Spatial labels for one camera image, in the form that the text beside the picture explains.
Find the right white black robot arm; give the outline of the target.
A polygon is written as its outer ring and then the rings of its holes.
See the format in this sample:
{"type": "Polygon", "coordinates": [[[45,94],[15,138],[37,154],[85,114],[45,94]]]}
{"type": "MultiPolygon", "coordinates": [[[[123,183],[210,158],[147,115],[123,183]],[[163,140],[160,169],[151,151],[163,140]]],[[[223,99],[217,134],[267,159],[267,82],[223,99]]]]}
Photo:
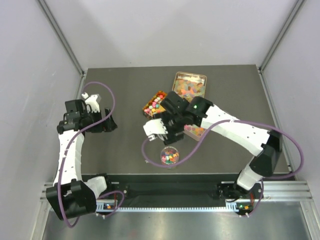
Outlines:
{"type": "Polygon", "coordinates": [[[160,104],[165,110],[158,117],[168,132],[164,137],[166,145],[181,140],[186,125],[196,125],[222,135],[253,155],[252,160],[240,171],[231,197],[245,198],[256,182],[274,174],[283,145],[283,136],[278,131],[239,123],[236,117],[201,96],[187,101],[171,91],[160,104]]]}

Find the gold tin of star candies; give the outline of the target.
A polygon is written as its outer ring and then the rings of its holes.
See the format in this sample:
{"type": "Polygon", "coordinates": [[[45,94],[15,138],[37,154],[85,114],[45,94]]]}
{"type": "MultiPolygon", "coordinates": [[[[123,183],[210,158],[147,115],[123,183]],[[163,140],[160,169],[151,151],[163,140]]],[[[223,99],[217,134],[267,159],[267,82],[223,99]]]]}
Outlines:
{"type": "Polygon", "coordinates": [[[166,98],[167,93],[164,91],[158,91],[149,102],[142,108],[142,114],[149,120],[153,118],[155,114],[165,112],[165,108],[161,105],[162,101],[166,98]]]}

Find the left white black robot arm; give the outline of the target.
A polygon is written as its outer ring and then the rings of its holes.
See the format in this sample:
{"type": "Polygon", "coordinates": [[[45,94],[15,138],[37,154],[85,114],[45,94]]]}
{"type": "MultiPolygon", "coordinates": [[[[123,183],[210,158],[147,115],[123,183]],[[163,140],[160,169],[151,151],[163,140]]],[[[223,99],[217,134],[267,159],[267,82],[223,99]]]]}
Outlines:
{"type": "Polygon", "coordinates": [[[65,102],[66,112],[57,125],[59,139],[58,168],[53,185],[45,196],[60,220],[94,213],[99,196],[109,198],[114,191],[103,176],[83,181],[81,174],[82,146],[86,133],[114,131],[118,126],[105,108],[103,119],[99,94],[65,102]]]}

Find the gold tin of pastel gummies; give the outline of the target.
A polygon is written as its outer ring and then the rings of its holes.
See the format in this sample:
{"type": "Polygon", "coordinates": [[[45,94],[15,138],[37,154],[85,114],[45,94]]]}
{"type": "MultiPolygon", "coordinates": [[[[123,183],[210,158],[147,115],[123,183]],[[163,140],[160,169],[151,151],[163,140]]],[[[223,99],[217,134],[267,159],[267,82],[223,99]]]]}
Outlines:
{"type": "Polygon", "coordinates": [[[194,97],[205,97],[207,76],[178,71],[175,75],[172,91],[189,102],[194,97]]]}

